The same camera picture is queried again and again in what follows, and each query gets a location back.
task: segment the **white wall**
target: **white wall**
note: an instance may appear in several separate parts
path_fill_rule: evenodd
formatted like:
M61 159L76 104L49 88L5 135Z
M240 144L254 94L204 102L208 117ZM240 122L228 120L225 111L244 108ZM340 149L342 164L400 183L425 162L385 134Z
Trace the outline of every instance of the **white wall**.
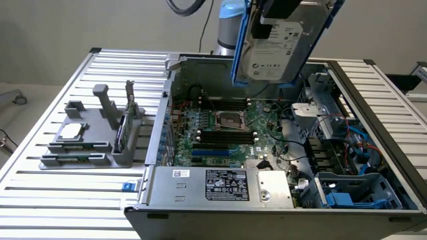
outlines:
M218 4L202 52L216 47ZM208 8L180 17L164 0L0 0L0 82L62 85L90 47L196 52ZM427 61L425 19L427 0L346 0L313 56L405 73Z

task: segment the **green circuit board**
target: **green circuit board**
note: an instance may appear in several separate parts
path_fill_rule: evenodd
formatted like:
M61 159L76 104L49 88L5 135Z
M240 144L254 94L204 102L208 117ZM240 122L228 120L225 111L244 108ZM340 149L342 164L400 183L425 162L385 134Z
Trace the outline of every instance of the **green circuit board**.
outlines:
M197 107L184 107L180 112L174 110L174 166L182 167L229 167L240 168L244 166L246 160L257 160L266 154L272 156L272 149L274 146L276 151L284 147L284 143L274 140L269 133L280 140L284 140L281 131L276 131L277 114L272 109L270 103L256 102L242 111L218 111L222 114L240 115L244 122L244 129L232 127L217 126L216 117L218 112L212 110L200 110ZM268 130L266 123L273 125ZM192 146L197 144L196 140L197 130L213 132L256 132L258 140L254 144L228 144L228 156L193 156ZM192 158L201 158L200 162L192 162Z

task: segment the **warning sticker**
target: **warning sticker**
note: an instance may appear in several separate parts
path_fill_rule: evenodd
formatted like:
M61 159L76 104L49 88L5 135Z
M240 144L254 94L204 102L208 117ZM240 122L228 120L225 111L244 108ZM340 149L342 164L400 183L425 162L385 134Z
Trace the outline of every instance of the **warning sticker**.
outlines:
M205 170L205 199L249 201L246 171Z
M254 80L278 80L294 52L302 27L298 22L277 21L268 39L254 39L246 74Z
M189 178L189 169L174 169L172 172L173 178Z

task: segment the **blue pcie slot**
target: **blue pcie slot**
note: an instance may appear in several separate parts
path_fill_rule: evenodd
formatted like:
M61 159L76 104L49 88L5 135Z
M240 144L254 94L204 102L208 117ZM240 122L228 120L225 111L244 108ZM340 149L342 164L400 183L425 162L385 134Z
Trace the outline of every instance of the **blue pcie slot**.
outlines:
M194 155L194 156L222 156L222 157L228 157L229 156L229 152L228 152L228 150L218 150L218 151L192 150L190 155Z

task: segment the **slotted aluminum surface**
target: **slotted aluminum surface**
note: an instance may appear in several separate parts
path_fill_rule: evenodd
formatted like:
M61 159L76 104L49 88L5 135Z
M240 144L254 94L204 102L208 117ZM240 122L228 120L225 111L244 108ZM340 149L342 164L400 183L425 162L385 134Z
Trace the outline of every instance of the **slotted aluminum surface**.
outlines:
M132 204L137 196L136 193L121 192L121 183L142 176L150 127L160 90L166 80L165 57L164 53L125 50L102 50L98 54L86 56L0 170L0 239L140 239L120 209L125 204ZM341 60L340 64L348 67L345 70L349 75L352 68L360 68L354 69L358 74L368 71L362 61ZM374 77L372 72L366 73L369 77ZM362 82L366 85L381 85L378 77L354 76L352 79L358 81L360 87ZM64 106L68 100L82 101L88 108L100 108L90 88L94 84L108 84L110 99L122 107L126 80L134 81L136 102L146 110L133 167L38 170L38 157L45 153L45 144L53 140L53 133L65 118ZM408 115L389 117L389 114L382 117L389 119L388 124L407 124L408 119L416 123ZM417 240L419 237L393 235L387 239Z
M420 176L427 181L427 119L374 65L337 61Z

